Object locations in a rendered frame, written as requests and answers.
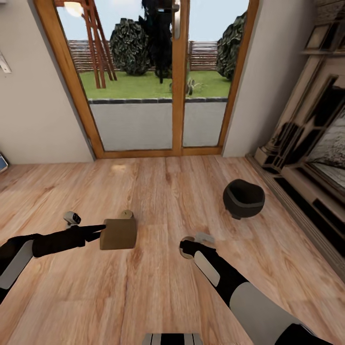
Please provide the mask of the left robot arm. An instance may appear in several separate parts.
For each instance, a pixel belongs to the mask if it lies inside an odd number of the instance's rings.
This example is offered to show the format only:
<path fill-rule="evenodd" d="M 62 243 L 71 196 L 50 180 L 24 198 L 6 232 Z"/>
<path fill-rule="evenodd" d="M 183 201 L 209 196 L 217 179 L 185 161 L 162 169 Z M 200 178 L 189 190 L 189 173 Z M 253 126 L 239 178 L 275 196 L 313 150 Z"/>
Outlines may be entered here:
<path fill-rule="evenodd" d="M 35 233 L 12 237 L 0 247 L 0 303 L 32 256 L 41 257 L 75 247 L 84 247 L 86 241 L 100 238 L 100 234 L 96 232 L 106 228 L 106 225 L 79 227 L 77 225 L 81 218 L 72 211 L 66 211 L 62 218 L 66 221 L 66 230 L 51 235 Z"/>

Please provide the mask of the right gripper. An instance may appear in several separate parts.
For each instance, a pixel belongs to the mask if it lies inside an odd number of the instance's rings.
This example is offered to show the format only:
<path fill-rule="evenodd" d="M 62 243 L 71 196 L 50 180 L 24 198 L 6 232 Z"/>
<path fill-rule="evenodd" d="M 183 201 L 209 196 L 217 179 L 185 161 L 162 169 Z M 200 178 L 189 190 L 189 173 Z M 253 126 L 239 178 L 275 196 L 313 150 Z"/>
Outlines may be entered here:
<path fill-rule="evenodd" d="M 180 241 L 180 248 L 183 249 L 183 252 L 191 254 L 192 256 L 194 256 L 194 249 L 197 245 L 200 245 L 200 243 L 194 243 L 189 240 Z"/>

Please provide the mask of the pillar candle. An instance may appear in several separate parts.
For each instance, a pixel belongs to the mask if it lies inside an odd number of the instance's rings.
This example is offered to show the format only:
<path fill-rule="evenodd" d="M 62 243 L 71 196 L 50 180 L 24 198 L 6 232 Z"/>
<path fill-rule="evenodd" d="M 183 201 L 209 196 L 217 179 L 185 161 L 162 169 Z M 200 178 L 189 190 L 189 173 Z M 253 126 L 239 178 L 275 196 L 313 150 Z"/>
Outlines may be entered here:
<path fill-rule="evenodd" d="M 191 236 L 186 236 L 185 238 L 182 239 L 182 241 L 184 241 L 184 240 L 189 240 L 189 241 L 194 242 L 195 238 L 191 237 Z M 180 253 L 181 253 L 183 258 L 186 258 L 186 259 L 192 259 L 193 258 L 193 256 L 191 254 L 184 253 L 182 248 L 179 248 L 179 250 L 180 250 Z"/>
<path fill-rule="evenodd" d="M 133 212 L 130 209 L 123 210 L 120 215 L 120 219 L 135 219 Z"/>
<path fill-rule="evenodd" d="M 136 219 L 105 219 L 99 231 L 100 250 L 134 249 L 137 241 Z"/>

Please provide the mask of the cauldron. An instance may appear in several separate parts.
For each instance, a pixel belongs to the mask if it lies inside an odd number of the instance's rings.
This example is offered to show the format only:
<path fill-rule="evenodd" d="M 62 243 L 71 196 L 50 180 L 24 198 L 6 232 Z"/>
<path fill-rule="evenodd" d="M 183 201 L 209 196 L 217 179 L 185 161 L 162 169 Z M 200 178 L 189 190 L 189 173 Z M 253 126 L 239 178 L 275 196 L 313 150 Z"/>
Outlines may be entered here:
<path fill-rule="evenodd" d="M 264 190 L 259 185 L 236 179 L 225 188 L 223 202 L 232 218 L 241 220 L 243 217 L 253 217 L 264 206 Z"/>

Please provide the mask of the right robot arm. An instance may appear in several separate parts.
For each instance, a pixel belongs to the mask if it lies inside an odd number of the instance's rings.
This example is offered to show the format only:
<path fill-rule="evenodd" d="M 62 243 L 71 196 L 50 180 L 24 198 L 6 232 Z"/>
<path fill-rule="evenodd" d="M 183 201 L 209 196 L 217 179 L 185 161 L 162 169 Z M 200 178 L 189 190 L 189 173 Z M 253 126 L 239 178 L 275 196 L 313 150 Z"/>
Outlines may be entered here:
<path fill-rule="evenodd" d="M 248 334 L 253 345 L 332 345 L 301 320 L 277 305 L 235 268 L 220 257 L 213 235 L 198 232 L 195 241 L 180 241 L 184 253 L 191 254 L 195 264 L 207 277 Z"/>

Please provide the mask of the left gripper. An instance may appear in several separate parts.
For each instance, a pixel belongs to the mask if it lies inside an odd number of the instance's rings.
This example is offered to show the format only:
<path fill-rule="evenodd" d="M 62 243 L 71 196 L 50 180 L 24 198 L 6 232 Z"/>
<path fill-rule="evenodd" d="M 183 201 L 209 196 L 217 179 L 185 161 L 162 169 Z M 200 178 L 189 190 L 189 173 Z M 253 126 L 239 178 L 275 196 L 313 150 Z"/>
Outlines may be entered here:
<path fill-rule="evenodd" d="M 105 229 L 106 225 L 100 226 L 71 226 L 69 230 L 54 232 L 49 238 L 49 248 L 51 253 L 66 251 L 75 247 L 84 247 L 85 242 L 90 242 L 100 238 L 100 234 L 96 233 Z"/>

